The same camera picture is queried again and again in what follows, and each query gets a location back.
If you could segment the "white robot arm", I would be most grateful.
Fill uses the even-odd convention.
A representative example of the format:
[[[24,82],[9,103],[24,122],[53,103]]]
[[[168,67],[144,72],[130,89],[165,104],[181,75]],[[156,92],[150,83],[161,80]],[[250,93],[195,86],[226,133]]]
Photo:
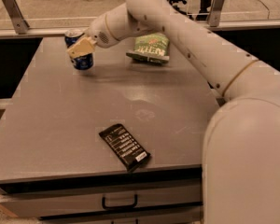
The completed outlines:
[[[280,224],[280,72],[172,8],[126,0],[68,49],[76,58],[162,32],[225,100],[203,139],[203,224]]]

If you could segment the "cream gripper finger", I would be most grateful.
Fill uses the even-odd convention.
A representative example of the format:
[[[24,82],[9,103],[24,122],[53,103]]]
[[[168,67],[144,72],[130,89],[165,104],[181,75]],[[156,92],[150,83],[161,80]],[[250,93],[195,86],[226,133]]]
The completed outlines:
[[[82,36],[75,44],[67,49],[71,59],[82,57],[95,51],[96,42],[89,36]]]

